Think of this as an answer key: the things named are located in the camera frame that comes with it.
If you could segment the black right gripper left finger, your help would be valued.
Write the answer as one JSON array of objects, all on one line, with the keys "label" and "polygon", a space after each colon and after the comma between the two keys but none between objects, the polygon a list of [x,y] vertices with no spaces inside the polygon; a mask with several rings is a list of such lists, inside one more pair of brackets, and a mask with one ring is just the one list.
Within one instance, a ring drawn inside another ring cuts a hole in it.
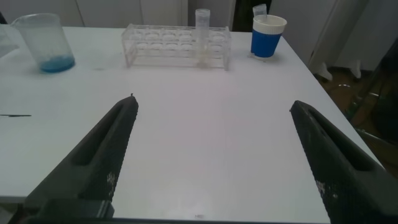
[{"label": "black right gripper left finger", "polygon": [[111,218],[111,205],[138,112],[118,101],[24,201],[26,219]]}]

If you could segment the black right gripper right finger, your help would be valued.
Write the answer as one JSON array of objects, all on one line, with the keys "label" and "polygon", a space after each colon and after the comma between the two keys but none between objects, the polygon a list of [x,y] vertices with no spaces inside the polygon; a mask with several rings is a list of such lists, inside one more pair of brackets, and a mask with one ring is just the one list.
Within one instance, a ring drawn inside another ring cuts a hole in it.
[{"label": "black right gripper right finger", "polygon": [[314,107],[290,112],[331,223],[397,223],[397,179]]}]

